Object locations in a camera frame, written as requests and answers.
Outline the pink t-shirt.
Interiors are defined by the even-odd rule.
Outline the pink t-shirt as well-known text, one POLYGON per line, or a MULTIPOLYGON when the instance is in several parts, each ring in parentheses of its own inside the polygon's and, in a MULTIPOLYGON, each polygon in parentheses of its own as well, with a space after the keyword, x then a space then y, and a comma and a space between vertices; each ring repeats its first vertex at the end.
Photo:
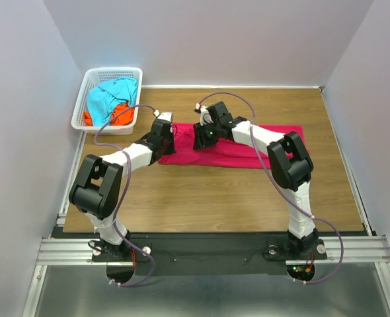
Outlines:
POLYGON ((174 138, 175 151, 173 155, 165 155, 159 159, 164 165, 200 165, 226 168, 255 168, 262 165, 253 148, 220 139, 214 146, 195 151, 194 129, 191 123, 176 123, 174 138))

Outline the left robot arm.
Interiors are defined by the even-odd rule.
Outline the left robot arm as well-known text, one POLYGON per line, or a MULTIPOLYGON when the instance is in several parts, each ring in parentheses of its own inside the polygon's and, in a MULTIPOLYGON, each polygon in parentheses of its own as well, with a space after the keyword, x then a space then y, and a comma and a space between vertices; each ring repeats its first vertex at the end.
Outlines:
POLYGON ((122 178, 138 168, 150 166, 165 155, 175 153, 173 114, 163 112, 152 123, 151 130, 129 147, 98 157, 87 155, 78 169, 69 192, 69 202, 92 222, 100 236, 93 251, 108 254, 115 260, 130 255, 128 229, 117 219, 122 178))

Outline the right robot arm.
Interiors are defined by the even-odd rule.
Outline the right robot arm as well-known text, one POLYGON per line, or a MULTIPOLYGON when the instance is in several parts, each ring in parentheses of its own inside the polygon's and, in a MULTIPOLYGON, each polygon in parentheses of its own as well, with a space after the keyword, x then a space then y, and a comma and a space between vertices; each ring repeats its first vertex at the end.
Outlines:
POLYGON ((214 146, 219 140, 249 146, 257 157, 267 156, 265 168, 272 184, 288 203, 288 252, 302 258, 318 240, 309 199, 313 162, 300 135, 264 129, 243 117, 234 118, 223 102, 205 107, 197 104, 200 122, 193 125, 194 149, 214 146))

